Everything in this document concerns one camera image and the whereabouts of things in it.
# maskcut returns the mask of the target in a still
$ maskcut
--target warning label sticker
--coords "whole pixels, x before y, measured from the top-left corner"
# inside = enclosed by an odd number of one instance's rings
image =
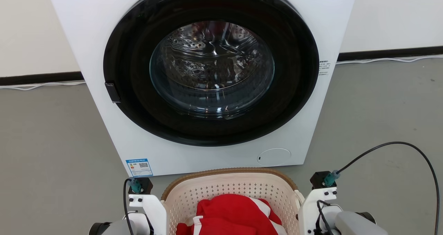
[[[331,67],[331,63],[329,63],[328,60],[322,60],[320,61],[320,70],[318,72],[319,76],[328,75],[329,74],[329,68]]]
[[[151,166],[147,159],[126,160],[133,177],[153,176]]]

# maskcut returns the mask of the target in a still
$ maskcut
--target washing machine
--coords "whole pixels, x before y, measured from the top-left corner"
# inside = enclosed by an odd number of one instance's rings
[[[134,177],[303,164],[354,2],[51,1]]]

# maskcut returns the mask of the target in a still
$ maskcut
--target gray floor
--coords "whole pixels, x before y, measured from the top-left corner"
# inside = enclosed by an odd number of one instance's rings
[[[2,234],[87,234],[123,216],[127,175],[85,85],[0,90],[0,102]],[[400,140],[421,148],[443,182],[442,110],[443,59],[337,66],[305,164],[278,169],[307,195],[315,171]],[[153,193],[178,176],[153,177]],[[411,148],[368,155],[338,187],[338,204],[371,212],[390,234],[432,234],[432,176]]]

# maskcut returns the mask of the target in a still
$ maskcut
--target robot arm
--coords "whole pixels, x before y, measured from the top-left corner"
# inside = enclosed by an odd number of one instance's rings
[[[299,209],[301,235],[388,235],[369,213],[343,211],[339,205],[326,201],[337,198],[337,185],[327,187],[324,178],[330,172],[316,172],[311,178],[313,190]]]

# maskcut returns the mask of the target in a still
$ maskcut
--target white cable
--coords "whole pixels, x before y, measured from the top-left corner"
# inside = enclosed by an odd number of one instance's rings
[[[397,61],[397,62],[406,62],[406,63],[411,63],[417,60],[422,60],[424,58],[443,58],[443,55],[436,55],[436,56],[425,56],[425,57],[419,57],[419,58],[414,58],[412,60],[407,60],[407,59],[399,59],[399,58],[377,58],[376,60],[354,60],[354,61],[342,61],[342,62],[337,62],[335,63],[336,65],[342,65],[342,64],[366,64],[366,63],[371,63],[371,62],[375,62],[375,61]]]
[[[33,89],[38,88],[38,87],[49,86],[49,85],[79,85],[79,84],[84,84],[84,83],[86,83],[86,82],[85,81],[82,81],[82,82],[72,82],[72,83],[56,83],[56,82],[51,82],[51,83],[44,83],[44,84],[34,85],[32,87],[29,87],[29,88],[13,87],[13,86],[0,86],[0,89],[33,90]]]

